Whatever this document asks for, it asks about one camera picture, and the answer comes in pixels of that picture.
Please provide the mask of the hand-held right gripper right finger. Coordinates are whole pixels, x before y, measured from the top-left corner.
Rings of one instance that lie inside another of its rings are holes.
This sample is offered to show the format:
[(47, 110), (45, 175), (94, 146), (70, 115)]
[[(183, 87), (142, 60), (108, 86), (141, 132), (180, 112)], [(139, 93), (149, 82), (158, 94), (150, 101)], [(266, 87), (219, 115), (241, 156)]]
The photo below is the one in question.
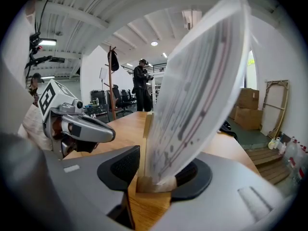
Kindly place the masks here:
[(174, 201), (153, 231), (272, 231), (291, 207), (294, 196), (243, 164), (200, 153), (212, 171), (207, 188), (191, 200)]

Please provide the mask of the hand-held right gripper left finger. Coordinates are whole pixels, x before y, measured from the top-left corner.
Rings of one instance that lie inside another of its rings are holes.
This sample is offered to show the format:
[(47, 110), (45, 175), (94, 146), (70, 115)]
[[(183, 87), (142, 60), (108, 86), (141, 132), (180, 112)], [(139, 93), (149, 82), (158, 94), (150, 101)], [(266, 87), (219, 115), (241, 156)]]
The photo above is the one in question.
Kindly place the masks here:
[(130, 231), (135, 223), (128, 187), (140, 162), (140, 147), (58, 160), (45, 152), (59, 211), (49, 216), (55, 231)]

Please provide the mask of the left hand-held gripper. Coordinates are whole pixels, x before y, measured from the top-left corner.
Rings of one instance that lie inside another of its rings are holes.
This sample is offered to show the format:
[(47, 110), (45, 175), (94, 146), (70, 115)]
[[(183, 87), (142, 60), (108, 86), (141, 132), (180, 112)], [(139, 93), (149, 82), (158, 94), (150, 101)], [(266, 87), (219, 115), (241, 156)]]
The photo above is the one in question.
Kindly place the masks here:
[[(62, 119), (62, 132), (75, 140), (96, 143), (113, 141), (116, 132), (104, 122), (83, 113), (83, 103), (66, 86), (50, 80), (38, 101), (44, 134), (51, 140), (52, 121)], [(62, 160), (59, 152), (54, 152)]]

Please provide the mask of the person's left hand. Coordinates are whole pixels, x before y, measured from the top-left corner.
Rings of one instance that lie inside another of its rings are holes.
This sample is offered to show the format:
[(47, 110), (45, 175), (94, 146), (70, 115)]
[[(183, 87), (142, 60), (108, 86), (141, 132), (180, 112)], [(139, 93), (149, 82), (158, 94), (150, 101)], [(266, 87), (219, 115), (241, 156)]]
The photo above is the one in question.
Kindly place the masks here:
[(74, 139), (70, 136), (72, 124), (63, 121), (60, 117), (52, 121), (52, 146), (54, 152), (59, 152), (62, 158), (73, 150)]

